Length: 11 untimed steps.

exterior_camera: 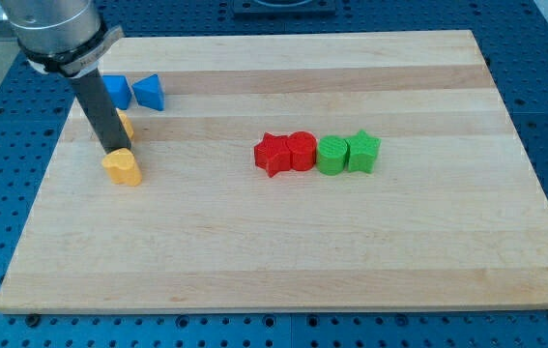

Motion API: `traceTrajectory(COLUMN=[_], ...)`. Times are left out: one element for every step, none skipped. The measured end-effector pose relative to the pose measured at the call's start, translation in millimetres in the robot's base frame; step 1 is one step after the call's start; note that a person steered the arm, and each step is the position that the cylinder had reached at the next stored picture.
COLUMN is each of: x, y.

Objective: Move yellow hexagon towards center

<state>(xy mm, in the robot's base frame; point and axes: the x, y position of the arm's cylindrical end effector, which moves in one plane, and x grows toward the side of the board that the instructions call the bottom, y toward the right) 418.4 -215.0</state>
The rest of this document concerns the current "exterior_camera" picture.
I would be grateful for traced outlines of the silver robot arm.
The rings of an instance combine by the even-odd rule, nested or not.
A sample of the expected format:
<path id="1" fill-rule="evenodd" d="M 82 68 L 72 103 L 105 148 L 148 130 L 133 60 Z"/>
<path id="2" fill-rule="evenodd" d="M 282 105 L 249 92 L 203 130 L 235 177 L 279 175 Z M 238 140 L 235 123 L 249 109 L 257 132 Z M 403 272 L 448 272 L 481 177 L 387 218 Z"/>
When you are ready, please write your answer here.
<path id="1" fill-rule="evenodd" d="M 93 0 L 0 0 L 17 42 L 40 73 L 80 78 L 124 37 L 106 24 Z"/>

